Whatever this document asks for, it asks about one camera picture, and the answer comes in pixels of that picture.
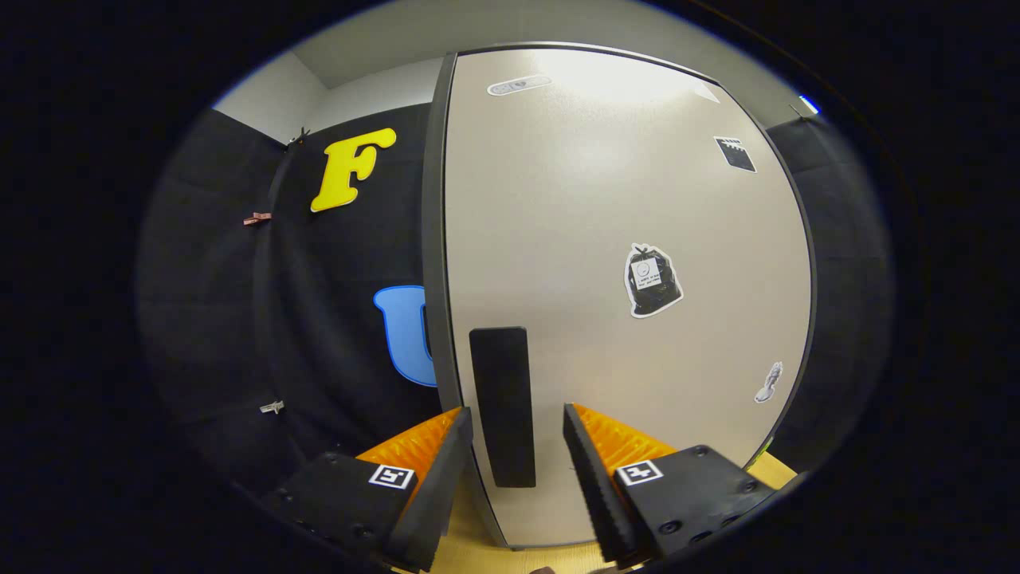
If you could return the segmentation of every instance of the black block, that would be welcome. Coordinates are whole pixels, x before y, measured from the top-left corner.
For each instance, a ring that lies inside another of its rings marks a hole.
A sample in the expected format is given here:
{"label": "black block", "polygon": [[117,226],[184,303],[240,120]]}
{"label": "black block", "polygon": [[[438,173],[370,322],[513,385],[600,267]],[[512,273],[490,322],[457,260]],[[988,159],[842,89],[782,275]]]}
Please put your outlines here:
{"label": "black block", "polygon": [[417,482],[414,471],[325,453],[262,500],[327,541],[366,556],[385,545]]}
{"label": "black block", "polygon": [[493,481],[501,488],[534,488],[527,331],[521,327],[472,329],[468,337]]}
{"label": "black block", "polygon": [[726,528],[774,492],[704,446],[620,467],[613,479],[660,558]]}

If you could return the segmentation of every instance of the ceiling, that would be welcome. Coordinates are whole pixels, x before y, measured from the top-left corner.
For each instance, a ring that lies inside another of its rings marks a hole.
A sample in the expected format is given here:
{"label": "ceiling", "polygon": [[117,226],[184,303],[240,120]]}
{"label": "ceiling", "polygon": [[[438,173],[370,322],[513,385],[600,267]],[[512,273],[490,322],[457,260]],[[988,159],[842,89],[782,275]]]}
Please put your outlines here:
{"label": "ceiling", "polygon": [[293,52],[328,88],[406,63],[496,43],[579,42],[669,60],[715,77],[767,126],[797,117],[799,93],[712,34],[629,0],[397,0]]}

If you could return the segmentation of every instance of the orange gripper pad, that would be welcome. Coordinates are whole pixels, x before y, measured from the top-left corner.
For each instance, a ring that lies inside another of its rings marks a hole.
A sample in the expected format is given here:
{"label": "orange gripper pad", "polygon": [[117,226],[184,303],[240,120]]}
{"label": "orange gripper pad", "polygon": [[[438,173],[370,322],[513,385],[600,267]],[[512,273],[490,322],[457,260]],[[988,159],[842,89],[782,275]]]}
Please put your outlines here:
{"label": "orange gripper pad", "polygon": [[610,477],[620,467],[677,452],[665,442],[615,419],[610,419],[602,413],[576,403],[573,406]]}
{"label": "orange gripper pad", "polygon": [[439,454],[440,447],[443,446],[443,440],[446,438],[447,432],[450,431],[450,425],[457,418],[460,409],[460,407],[451,409],[442,415],[415,425],[397,436],[372,447],[355,459],[377,465],[413,470],[418,475],[418,484],[411,492],[411,498],[407,500],[407,505],[410,506],[414,495],[418,493],[418,488],[425,482],[428,469],[431,468],[432,461],[436,460],[436,455]]}

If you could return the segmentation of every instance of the white door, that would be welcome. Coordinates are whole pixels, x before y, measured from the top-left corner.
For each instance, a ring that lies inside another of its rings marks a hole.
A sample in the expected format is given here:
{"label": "white door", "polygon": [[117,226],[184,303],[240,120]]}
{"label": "white door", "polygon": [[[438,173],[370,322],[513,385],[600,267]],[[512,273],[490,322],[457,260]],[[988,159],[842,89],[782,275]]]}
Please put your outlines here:
{"label": "white door", "polygon": [[[541,76],[525,81],[537,87],[490,91],[531,76]],[[461,56],[445,176],[465,405],[478,412],[469,332],[527,331],[533,488],[496,486],[474,421],[482,482],[510,545],[595,537],[562,437],[564,403],[678,450],[705,443],[749,462],[798,375],[811,270],[790,184],[725,91],[591,51]],[[630,267],[648,261],[633,257],[632,244],[655,247],[668,263]],[[661,291],[665,264],[682,299],[635,317],[632,298]],[[628,285],[631,272],[644,273],[635,280],[646,286]],[[763,390],[780,362],[778,380]]]}

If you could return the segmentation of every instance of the trash bag sticker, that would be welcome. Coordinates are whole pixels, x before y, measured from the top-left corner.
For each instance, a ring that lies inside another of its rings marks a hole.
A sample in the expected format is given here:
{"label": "trash bag sticker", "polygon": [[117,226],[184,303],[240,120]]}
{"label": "trash bag sticker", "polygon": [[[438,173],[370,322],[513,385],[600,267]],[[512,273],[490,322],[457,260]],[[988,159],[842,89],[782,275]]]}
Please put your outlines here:
{"label": "trash bag sticker", "polygon": [[638,319],[652,317],[683,299],[673,260],[648,243],[630,244],[623,281],[630,298],[630,315]]}
{"label": "trash bag sticker", "polygon": [[741,140],[715,136],[715,143],[719,145],[719,149],[722,150],[722,155],[726,158],[727,163],[733,167],[747,169],[752,173],[758,172],[755,169],[755,164],[751,162],[751,156],[748,155],[748,150],[744,147]]}
{"label": "trash bag sticker", "polygon": [[775,383],[782,376],[782,362],[779,361],[772,366],[772,370],[768,372],[768,377],[765,377],[765,386],[758,390],[758,395],[755,396],[755,403],[765,403],[766,401],[772,399],[772,395],[775,393]]}

